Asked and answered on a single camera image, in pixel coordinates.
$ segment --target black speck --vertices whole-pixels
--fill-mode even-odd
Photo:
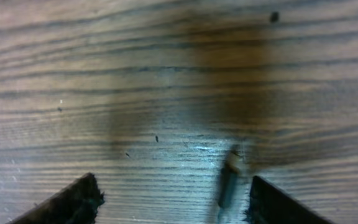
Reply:
[[[280,21],[280,13],[272,12],[270,15],[270,23],[275,23]]]

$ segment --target wooden surface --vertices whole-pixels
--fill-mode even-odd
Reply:
[[[0,0],[0,223],[89,171],[100,224],[213,223],[235,144],[358,223],[358,0]]]

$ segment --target wooden table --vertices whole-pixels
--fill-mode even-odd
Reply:
[[[0,223],[89,171],[100,224],[213,223],[234,145],[358,224],[358,0],[0,0]]]

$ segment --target black dot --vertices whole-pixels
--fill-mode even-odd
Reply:
[[[280,20],[280,13],[272,12],[270,15],[270,22],[275,23],[275,22],[278,22],[279,20]]]

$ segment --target wood grain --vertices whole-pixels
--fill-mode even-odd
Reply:
[[[0,0],[0,223],[86,172],[98,223],[213,223],[235,144],[358,223],[358,0]]]

